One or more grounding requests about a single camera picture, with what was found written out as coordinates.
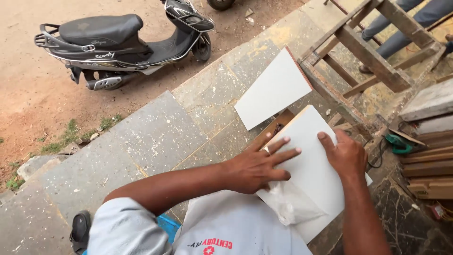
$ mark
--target black scooter seat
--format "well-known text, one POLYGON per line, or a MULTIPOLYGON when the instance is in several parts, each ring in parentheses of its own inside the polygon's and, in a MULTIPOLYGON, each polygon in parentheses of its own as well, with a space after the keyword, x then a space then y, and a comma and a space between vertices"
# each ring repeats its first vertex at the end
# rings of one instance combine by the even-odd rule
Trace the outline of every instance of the black scooter seat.
POLYGON ((119 45, 143 27, 136 14, 96 16, 69 21, 59 27, 61 38, 71 44, 106 47, 119 45))

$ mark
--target man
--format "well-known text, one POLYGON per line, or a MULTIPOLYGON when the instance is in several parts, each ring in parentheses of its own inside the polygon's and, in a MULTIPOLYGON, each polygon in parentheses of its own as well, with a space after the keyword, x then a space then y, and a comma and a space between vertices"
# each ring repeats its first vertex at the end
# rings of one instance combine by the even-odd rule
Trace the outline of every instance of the man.
MULTIPOLYGON (((335 133, 336 146, 326 133, 318 138, 343 184, 345 254, 390 255, 366 185, 368 156, 344 131, 335 133)), ((270 181, 289 180, 289 172, 274 167, 301 153, 300 148, 276 153, 289 137, 260 151, 271 133, 266 136, 225 162, 158 174, 112 191, 94 216, 88 255, 310 255, 298 234, 253 195, 270 181), (196 197, 171 246, 156 215, 196 197)))
MULTIPOLYGON (((396 3, 404 10, 409 11, 414 7, 418 6, 423 0, 397 0, 396 3)), ((417 21, 423 27, 429 27, 439 19, 443 18, 447 14, 453 11, 452 0, 431 0, 422 9, 420 9, 415 15, 414 20, 417 21)), ((369 41, 374 35, 381 32, 384 28, 390 25, 383 15, 377 17, 369 27, 362 31, 362 38, 365 41, 369 41)), ((409 45, 412 41, 407 38, 401 31, 394 33, 387 41, 385 41, 376 52, 383 58, 387 59, 391 55, 398 52, 400 49, 409 45)), ((372 71, 362 65, 359 67, 359 71, 363 74, 371 74, 372 71)))

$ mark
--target scooter rear grab rail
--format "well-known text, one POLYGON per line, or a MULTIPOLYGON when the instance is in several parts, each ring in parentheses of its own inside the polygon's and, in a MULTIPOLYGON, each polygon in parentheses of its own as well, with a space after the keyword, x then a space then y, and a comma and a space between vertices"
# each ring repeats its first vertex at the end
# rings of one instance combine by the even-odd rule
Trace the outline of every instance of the scooter rear grab rail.
POLYGON ((61 50, 70 50, 70 51, 83 50, 85 52, 88 52, 88 51, 93 51, 95 49, 94 45, 80 46, 80 45, 75 45, 75 44, 69 44, 67 42, 59 40, 57 37, 53 36, 55 33, 58 32, 59 28, 60 28, 60 25, 49 24, 49 23, 41 24, 39 26, 39 29, 41 30, 41 34, 37 34, 34 36, 34 44, 36 46, 42 47, 42 48, 48 48, 48 49, 58 48, 61 50), (51 31, 47 31, 46 27, 52 27, 55 29, 51 30, 51 31))

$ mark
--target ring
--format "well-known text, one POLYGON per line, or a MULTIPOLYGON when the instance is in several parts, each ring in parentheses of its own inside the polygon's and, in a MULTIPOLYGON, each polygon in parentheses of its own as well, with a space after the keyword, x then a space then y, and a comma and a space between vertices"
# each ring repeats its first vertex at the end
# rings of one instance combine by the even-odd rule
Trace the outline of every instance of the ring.
POLYGON ((271 156, 270 152, 269 152, 269 148, 267 146, 264 146, 263 147, 263 150, 267 151, 267 153, 269 154, 269 156, 271 156))

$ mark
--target scooter exhaust muffler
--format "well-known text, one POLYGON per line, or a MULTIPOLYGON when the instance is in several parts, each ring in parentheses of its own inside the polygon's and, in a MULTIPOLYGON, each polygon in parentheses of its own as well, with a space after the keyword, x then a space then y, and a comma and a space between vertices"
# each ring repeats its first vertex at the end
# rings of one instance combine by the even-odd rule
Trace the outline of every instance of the scooter exhaust muffler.
POLYGON ((118 75, 113 77, 107 77, 103 79, 87 81, 87 88, 89 90, 103 90, 103 89, 113 89, 119 88, 120 83, 126 83, 130 79, 138 76, 139 73, 127 74, 127 75, 118 75))

